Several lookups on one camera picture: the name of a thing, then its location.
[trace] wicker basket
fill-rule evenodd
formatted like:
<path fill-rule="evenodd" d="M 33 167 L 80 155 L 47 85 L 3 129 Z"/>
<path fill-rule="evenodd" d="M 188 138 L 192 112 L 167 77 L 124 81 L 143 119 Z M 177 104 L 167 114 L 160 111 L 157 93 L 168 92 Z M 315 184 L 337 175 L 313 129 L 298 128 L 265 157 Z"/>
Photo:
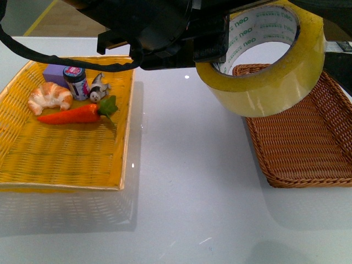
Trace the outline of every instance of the wicker basket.
<path fill-rule="evenodd" d="M 239 65 L 233 75 L 254 73 L 266 66 Z M 246 121 L 271 186 L 352 186 L 352 105 L 325 72 L 294 107 Z"/>
<path fill-rule="evenodd" d="M 77 57 L 99 63 L 125 63 L 127 57 Z M 41 124 L 27 108 L 29 93 L 40 83 L 47 64 L 29 62 L 0 94 L 0 190 L 120 190 L 129 135 L 133 71 L 104 73 L 119 111 L 112 125 L 102 118 L 93 124 Z M 92 83 L 98 71 L 87 70 Z M 90 103 L 74 101 L 71 108 Z M 43 114 L 57 112 L 45 109 Z"/>

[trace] yellow line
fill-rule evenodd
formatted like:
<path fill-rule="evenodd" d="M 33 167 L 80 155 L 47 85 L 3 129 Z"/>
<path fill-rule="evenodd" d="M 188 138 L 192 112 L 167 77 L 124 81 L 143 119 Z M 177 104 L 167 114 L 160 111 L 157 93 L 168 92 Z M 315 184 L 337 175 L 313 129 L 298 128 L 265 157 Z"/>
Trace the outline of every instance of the yellow line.
<path fill-rule="evenodd" d="M 40 14 L 40 16 L 34 21 L 34 23 L 29 27 L 29 29 L 23 34 L 23 36 L 29 36 L 29 34 L 32 33 L 32 31 L 38 26 L 40 21 L 45 17 L 45 15 L 52 9 L 52 7 L 57 3 L 58 0 L 54 0 L 45 10 L 43 13 Z"/>

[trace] croissant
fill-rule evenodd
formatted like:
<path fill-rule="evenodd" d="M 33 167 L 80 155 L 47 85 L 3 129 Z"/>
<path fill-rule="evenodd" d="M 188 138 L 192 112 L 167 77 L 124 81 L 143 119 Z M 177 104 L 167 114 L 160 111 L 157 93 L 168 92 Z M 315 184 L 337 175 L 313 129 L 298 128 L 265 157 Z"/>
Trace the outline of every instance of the croissant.
<path fill-rule="evenodd" d="M 72 100 L 68 89 L 53 82 L 44 82 L 31 92 L 27 106 L 34 115 L 39 116 L 44 108 L 60 107 L 60 110 L 67 110 Z"/>

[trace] clear packing tape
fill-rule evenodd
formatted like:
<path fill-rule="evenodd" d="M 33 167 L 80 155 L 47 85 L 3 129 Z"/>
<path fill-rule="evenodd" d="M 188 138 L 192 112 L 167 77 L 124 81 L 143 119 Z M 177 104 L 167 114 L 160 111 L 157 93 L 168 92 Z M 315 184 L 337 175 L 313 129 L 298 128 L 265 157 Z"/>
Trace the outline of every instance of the clear packing tape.
<path fill-rule="evenodd" d="M 231 76 L 246 50 L 265 42 L 290 45 L 282 58 L 254 74 Z M 323 19 L 288 1 L 276 1 L 231 17 L 225 63 L 197 63 L 200 78 L 222 105 L 245 117 L 282 112 L 318 82 L 325 57 Z"/>

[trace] orange carrot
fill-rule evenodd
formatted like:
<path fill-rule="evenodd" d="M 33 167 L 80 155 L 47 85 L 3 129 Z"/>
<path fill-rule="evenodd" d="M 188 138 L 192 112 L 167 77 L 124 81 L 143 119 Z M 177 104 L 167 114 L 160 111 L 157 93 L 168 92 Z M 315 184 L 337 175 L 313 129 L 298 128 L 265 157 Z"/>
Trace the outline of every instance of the orange carrot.
<path fill-rule="evenodd" d="M 100 116 L 106 116 L 110 119 L 110 115 L 117 110 L 116 96 L 111 96 L 108 99 L 101 100 L 99 105 L 91 103 L 79 108 L 43 115 L 38 117 L 37 120 L 51 125 L 94 123 L 100 120 Z"/>

